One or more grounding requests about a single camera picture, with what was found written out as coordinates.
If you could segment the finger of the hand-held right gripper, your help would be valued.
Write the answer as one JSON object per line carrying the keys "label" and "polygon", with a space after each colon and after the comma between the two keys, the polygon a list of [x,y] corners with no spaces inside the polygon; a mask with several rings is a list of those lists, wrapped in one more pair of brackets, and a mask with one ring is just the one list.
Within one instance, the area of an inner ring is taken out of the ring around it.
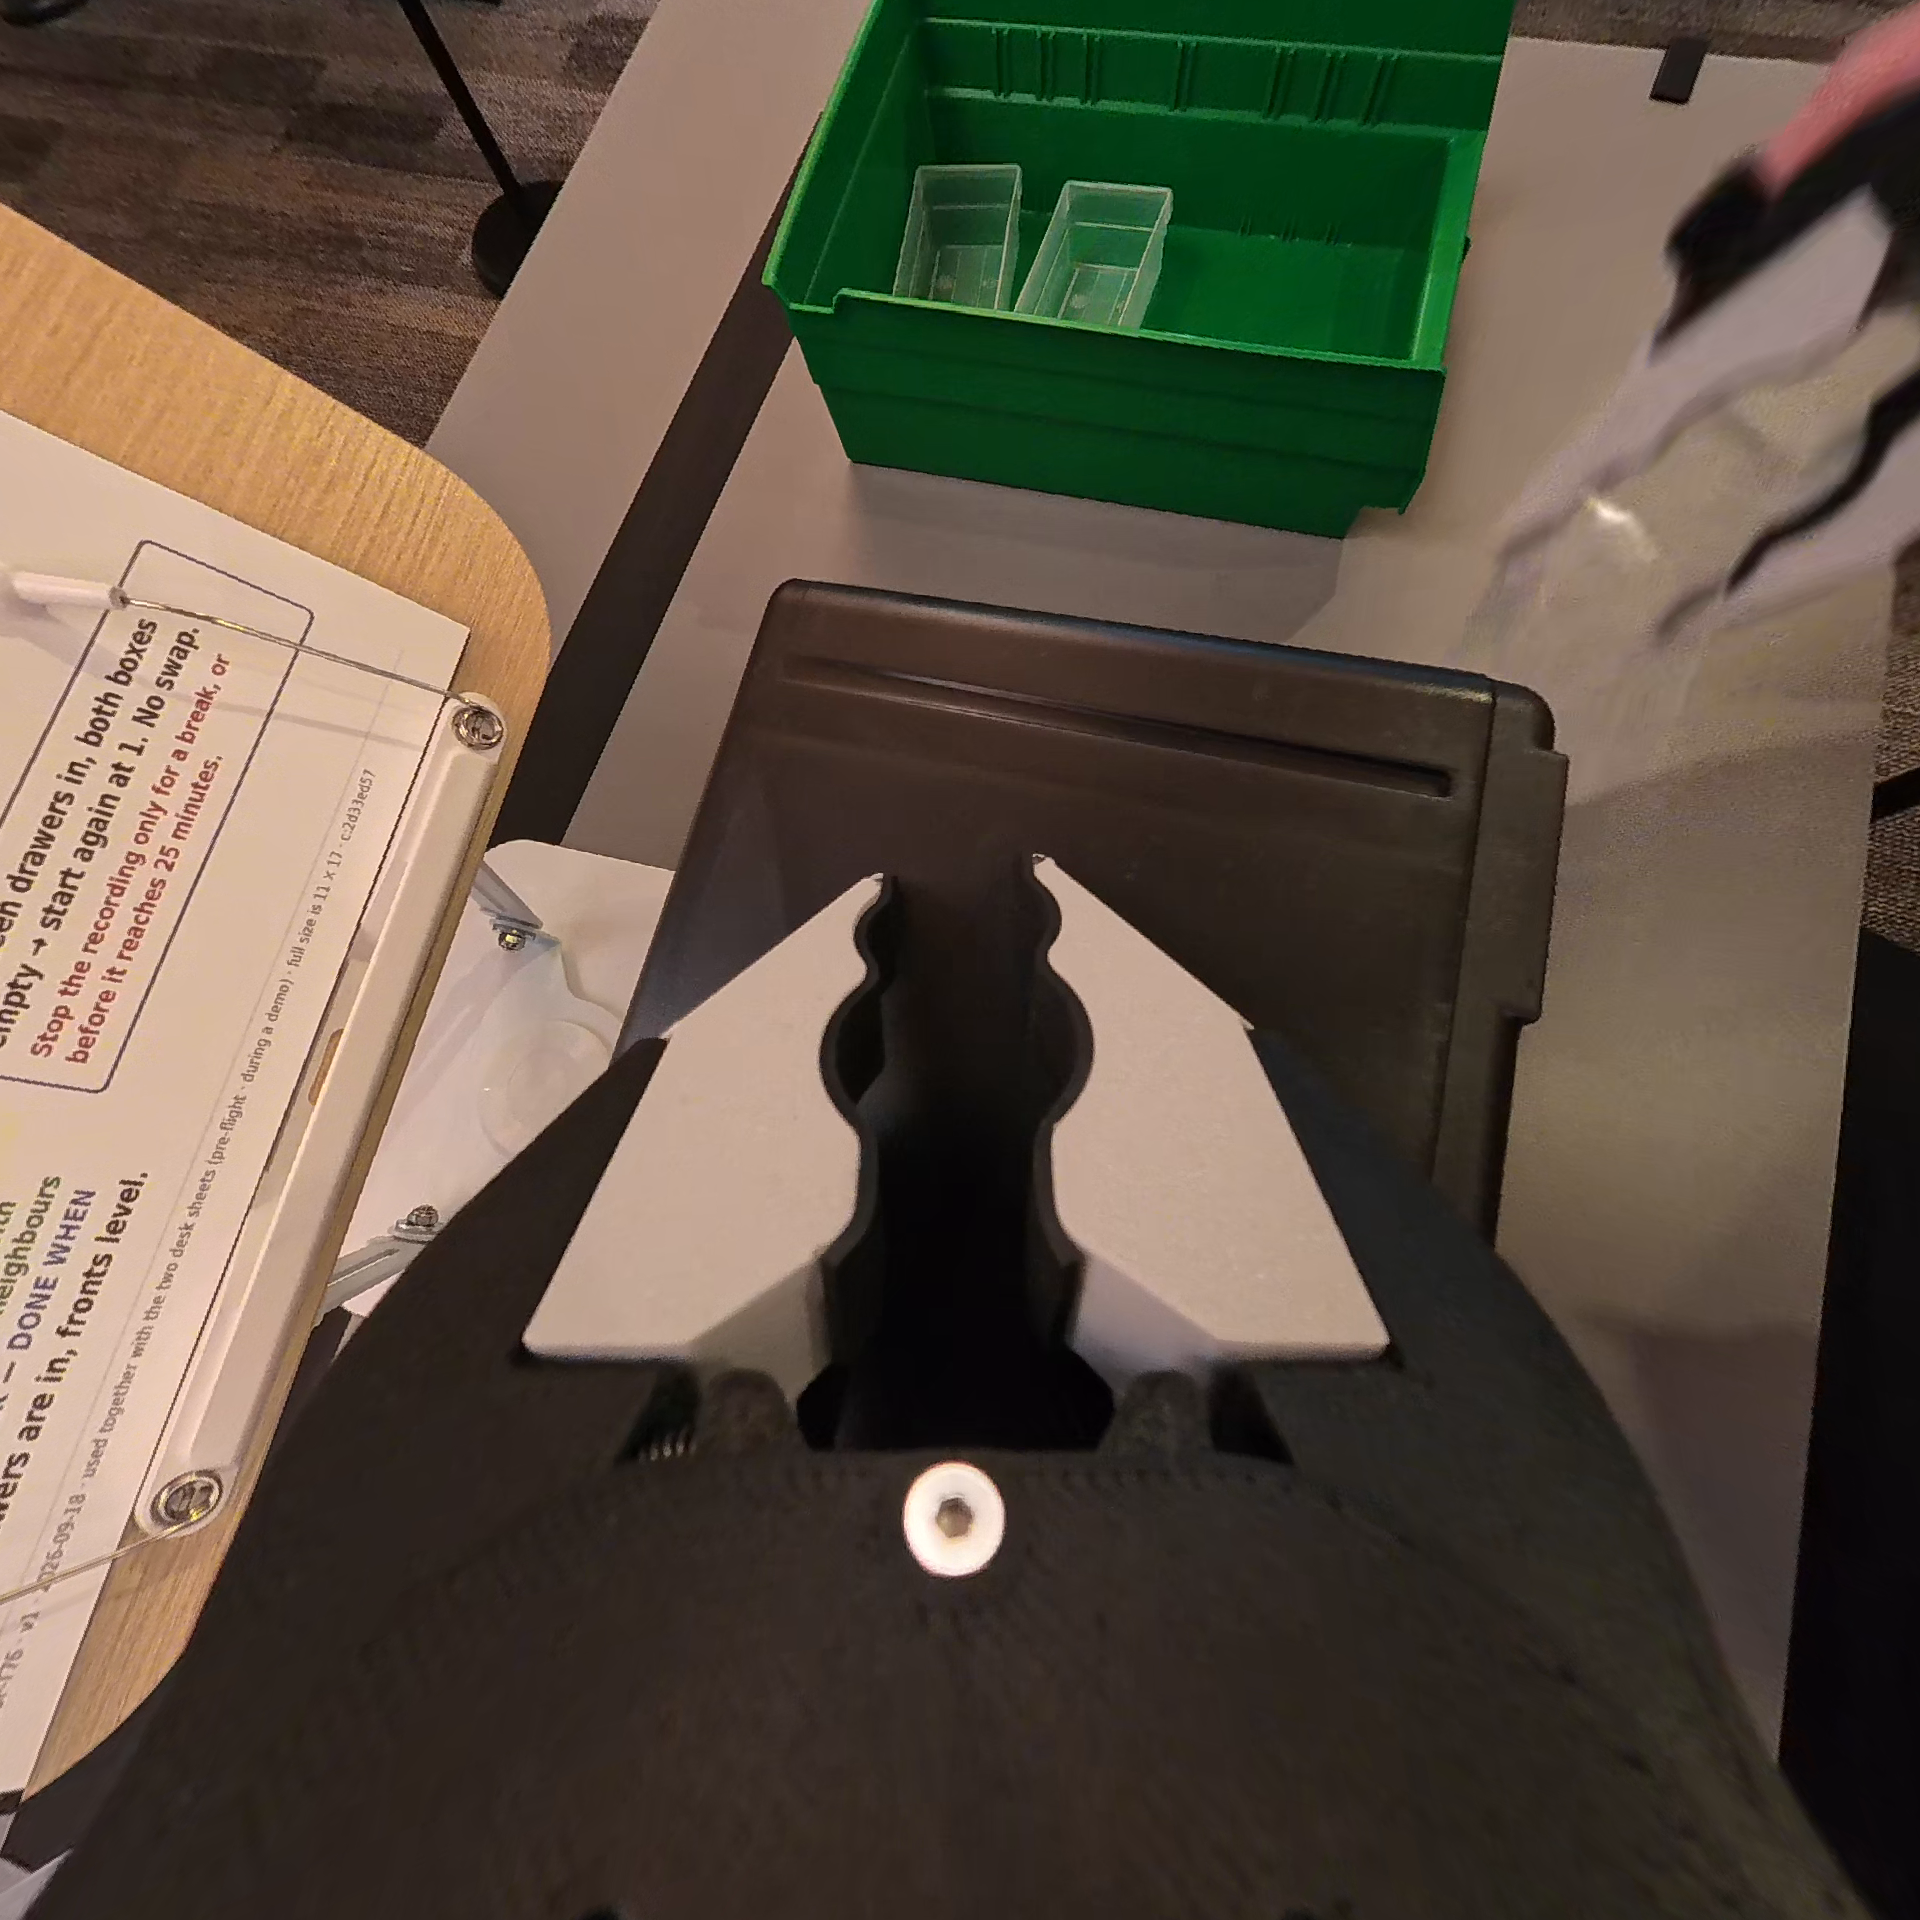
{"label": "finger of the hand-held right gripper", "polygon": [[1668,344],[1640,344],[1596,419],[1586,419],[1499,516],[1499,560],[1568,525],[1586,497],[1648,471],[1712,403],[1834,362],[1866,316],[1886,245],[1886,214],[1834,206]]}
{"label": "finger of the hand-held right gripper", "polygon": [[1895,382],[1834,465],[1791,516],[1768,522],[1724,580],[1662,614],[1662,629],[1720,629],[1819,597],[1913,549],[1920,525],[1920,382]]}

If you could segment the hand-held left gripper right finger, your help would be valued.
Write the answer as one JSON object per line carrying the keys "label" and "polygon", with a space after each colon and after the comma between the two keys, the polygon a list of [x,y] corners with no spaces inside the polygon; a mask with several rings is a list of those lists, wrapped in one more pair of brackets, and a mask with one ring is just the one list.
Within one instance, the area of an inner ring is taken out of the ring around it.
{"label": "hand-held left gripper right finger", "polygon": [[1073,1256],[1090,1363],[1379,1358],[1388,1321],[1265,1075],[1251,1018],[1059,859],[1046,972],[1068,993],[1068,1092],[1046,1226]]}

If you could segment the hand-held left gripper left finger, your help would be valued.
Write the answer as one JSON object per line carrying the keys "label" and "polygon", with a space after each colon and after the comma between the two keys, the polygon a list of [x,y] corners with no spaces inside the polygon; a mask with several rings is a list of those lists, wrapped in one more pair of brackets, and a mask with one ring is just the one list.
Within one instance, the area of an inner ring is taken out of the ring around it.
{"label": "hand-held left gripper left finger", "polygon": [[666,1030],[652,1084],[540,1288],[532,1358],[830,1363],[825,1256],[858,1218],[858,1123],[825,1035],[870,978],[858,874]]}

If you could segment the small clear plastic drawer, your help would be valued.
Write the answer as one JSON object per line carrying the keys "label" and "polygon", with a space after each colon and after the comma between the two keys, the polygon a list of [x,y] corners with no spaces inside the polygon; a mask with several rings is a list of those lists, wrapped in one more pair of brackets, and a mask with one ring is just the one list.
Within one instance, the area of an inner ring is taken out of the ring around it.
{"label": "small clear plastic drawer", "polygon": [[1018,161],[929,161],[910,185],[892,294],[950,310],[1013,310],[1018,278]]}
{"label": "small clear plastic drawer", "polygon": [[1018,316],[1134,336],[1162,289],[1174,185],[1064,179]]}
{"label": "small clear plastic drawer", "polygon": [[1561,516],[1528,497],[1470,614],[1462,663],[1530,689],[1574,767],[1568,801],[1758,751],[1804,710],[1834,710],[1854,644],[1886,626],[1886,565],[1724,620],[1732,560],[1854,446],[1680,437],[1657,465],[1575,484]]}

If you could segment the black drawer cabinet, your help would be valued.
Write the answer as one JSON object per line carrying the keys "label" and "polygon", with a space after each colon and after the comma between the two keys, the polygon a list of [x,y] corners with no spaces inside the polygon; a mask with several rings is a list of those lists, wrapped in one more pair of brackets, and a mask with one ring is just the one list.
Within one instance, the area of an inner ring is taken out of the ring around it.
{"label": "black drawer cabinet", "polygon": [[1470,667],[788,580],[752,629],[625,1043],[858,874],[966,924],[1023,859],[1350,1099],[1472,1233],[1568,838],[1555,710]]}

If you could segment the green plastic bin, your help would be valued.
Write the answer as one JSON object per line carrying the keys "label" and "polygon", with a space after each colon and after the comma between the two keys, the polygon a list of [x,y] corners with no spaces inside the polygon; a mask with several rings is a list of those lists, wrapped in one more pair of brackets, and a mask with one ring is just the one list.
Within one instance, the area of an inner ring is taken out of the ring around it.
{"label": "green plastic bin", "polygon": [[[1427,471],[1507,0],[870,9],[764,289],[847,465],[1340,542]],[[915,168],[1174,185],[1134,336],[902,303]]]}

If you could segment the person's right hand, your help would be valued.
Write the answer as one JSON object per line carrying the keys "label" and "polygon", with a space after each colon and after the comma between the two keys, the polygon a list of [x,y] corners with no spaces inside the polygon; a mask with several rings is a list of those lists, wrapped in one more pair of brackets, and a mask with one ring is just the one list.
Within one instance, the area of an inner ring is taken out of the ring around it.
{"label": "person's right hand", "polygon": [[1752,157],[1752,179],[1778,201],[1821,150],[1920,93],[1920,9],[1862,28],[1804,93],[1804,109]]}

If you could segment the white stand base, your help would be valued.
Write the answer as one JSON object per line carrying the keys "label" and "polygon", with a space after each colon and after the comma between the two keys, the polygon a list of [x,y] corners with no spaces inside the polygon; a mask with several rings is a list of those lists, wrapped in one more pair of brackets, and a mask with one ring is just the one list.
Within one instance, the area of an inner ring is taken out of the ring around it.
{"label": "white stand base", "polygon": [[609,1061],[672,872],[495,843],[460,915],[322,1316],[364,1316]]}

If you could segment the black stanchion post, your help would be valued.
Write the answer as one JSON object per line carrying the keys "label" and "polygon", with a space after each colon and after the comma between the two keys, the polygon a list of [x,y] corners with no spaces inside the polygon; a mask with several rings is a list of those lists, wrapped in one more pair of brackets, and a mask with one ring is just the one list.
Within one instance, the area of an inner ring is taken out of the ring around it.
{"label": "black stanchion post", "polygon": [[469,131],[490,179],[495,179],[495,201],[477,214],[469,222],[469,273],[490,294],[510,294],[526,245],[540,235],[540,218],[552,214],[559,201],[559,179],[522,179],[512,161],[502,157],[477,88],[461,82],[441,34],[434,28],[424,0],[399,0],[399,17],[404,34],[421,36],[424,61],[436,72],[460,121]]}

